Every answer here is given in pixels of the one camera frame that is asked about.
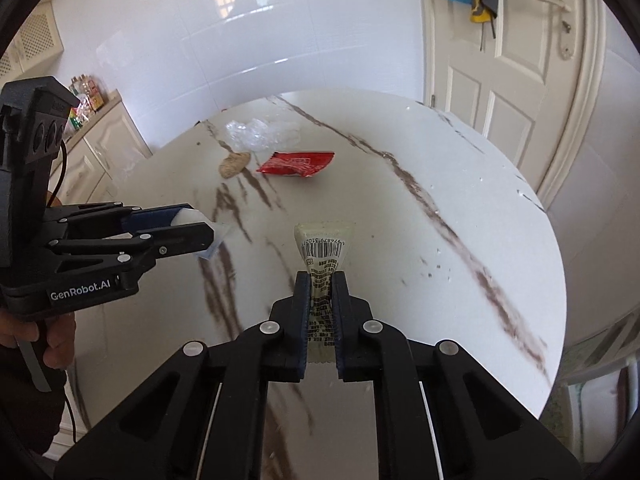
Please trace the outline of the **person's left hand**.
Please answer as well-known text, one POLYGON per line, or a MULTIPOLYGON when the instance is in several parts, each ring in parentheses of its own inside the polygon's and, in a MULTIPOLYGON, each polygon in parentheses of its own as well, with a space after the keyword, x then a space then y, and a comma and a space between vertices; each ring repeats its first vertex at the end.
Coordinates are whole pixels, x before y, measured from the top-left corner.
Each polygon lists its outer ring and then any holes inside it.
MULTIPOLYGON (((62 370, 73 363, 75 356, 76 320, 73 313, 66 313, 46 321, 46 350, 43 363, 54 370, 62 370)), ((1 344, 14 348, 17 341, 35 342, 39 339, 39 328, 34 322, 23 322, 1 310, 1 344)))

